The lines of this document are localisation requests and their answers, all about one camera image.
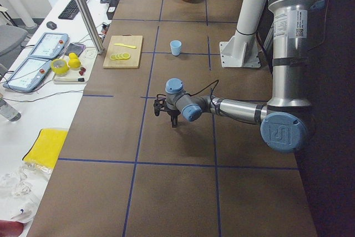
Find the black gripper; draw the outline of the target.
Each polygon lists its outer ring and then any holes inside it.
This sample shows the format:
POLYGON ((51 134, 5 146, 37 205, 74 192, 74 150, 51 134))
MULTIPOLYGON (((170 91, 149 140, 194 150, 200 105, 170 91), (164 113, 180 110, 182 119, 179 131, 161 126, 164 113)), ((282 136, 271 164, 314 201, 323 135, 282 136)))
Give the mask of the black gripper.
POLYGON ((175 110, 171 110, 171 109, 169 109, 168 111, 167 111, 167 113, 168 113, 168 115, 170 115, 171 116, 171 125, 172 125, 172 127, 173 128, 176 128, 178 125, 178 116, 180 115, 180 111, 179 110, 177 110, 177 109, 175 109, 175 110))

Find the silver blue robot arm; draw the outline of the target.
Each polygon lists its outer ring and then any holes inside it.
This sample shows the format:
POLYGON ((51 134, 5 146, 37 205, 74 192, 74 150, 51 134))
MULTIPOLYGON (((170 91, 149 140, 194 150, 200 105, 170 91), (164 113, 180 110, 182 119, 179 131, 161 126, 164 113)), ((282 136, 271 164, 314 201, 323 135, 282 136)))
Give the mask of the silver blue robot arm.
POLYGON ((154 112, 167 112, 173 127, 178 116, 197 120, 203 113, 258 124, 263 141, 281 153, 302 148, 315 130, 311 103, 305 92, 308 59, 308 11, 316 0, 243 0, 235 34, 220 43, 223 67, 258 67, 256 30, 267 7, 273 13, 272 97, 266 104, 241 102, 213 95, 193 96, 180 79, 166 82, 164 99, 154 112))

